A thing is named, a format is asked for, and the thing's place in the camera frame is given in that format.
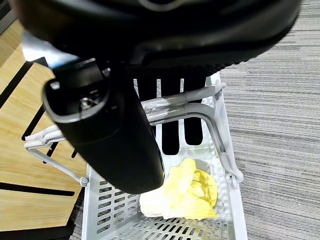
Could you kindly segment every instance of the wooden floor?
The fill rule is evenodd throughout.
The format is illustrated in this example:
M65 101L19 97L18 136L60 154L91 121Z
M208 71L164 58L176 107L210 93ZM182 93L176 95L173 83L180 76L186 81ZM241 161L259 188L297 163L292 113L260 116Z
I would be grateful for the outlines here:
M41 109L41 91L54 76L38 63L26 63L22 31L16 21L0 36L0 231L64 226L81 190L73 178L24 149L23 134L31 122L36 124L29 128L30 133L53 124ZM55 160L85 176L86 163L78 154L72 158L73 151L69 143L60 142L51 152ZM28 187L34 187L33 192L26 192L30 191ZM37 189L69 191L74 195L39 194L35 193Z

